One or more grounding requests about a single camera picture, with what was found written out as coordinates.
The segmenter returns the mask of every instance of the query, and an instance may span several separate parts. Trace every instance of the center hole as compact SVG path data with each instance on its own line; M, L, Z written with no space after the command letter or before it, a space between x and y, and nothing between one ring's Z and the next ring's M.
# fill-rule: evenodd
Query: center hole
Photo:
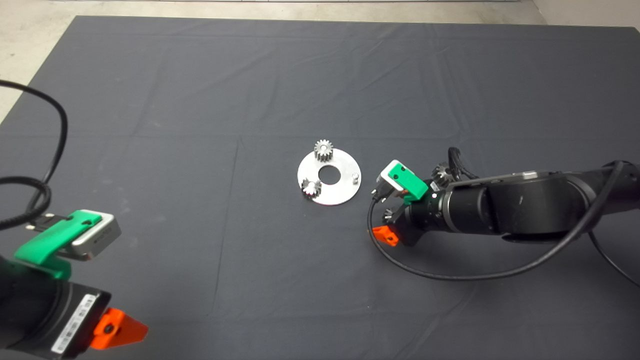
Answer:
M340 180L340 172L336 167L327 165L320 169L318 177L323 183L333 185Z

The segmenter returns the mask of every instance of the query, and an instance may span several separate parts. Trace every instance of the green gripper mount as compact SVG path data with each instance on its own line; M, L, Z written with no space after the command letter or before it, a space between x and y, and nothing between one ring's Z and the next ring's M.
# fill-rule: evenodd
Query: green gripper mount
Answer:
M76 210L66 220L59 221L29 240L13 256L51 274L55 279L68 280L71 277L71 264L58 258L56 252L101 220L98 214Z

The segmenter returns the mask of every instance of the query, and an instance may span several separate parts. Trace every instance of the orange bracket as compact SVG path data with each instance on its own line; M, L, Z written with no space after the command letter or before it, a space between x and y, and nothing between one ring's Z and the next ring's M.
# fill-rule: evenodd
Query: orange bracket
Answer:
M93 330L91 347L97 350L128 345L144 340L148 327L124 312L108 308Z
M373 236L375 236L378 241L383 242L387 245L398 245L399 239L397 235L393 231L391 231L391 229L387 225L374 227Z

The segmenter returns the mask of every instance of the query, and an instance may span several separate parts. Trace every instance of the metal gear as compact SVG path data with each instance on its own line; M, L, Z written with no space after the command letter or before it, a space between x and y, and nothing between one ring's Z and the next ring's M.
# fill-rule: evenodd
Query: metal gear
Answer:
M320 195L320 190L322 189L322 183L320 180L311 181L309 179L302 180L302 184L300 185L302 189L302 194L308 198L313 199L314 197Z
M333 157L333 145L329 140L320 140L314 146L314 153L318 161L329 161Z
M439 163L431 173L433 182L441 188L446 188L449 183L454 181L451 170L449 169L449 163Z

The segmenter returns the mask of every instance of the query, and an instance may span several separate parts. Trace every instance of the concrete floor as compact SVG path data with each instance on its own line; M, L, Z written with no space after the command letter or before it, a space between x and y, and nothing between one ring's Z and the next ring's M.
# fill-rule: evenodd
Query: concrete floor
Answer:
M3 14L0 22L0 78L26 84L76 15L634 26L640 14L640 1L201 3L0 0L0 13ZM18 96L17 91L0 88L0 121Z

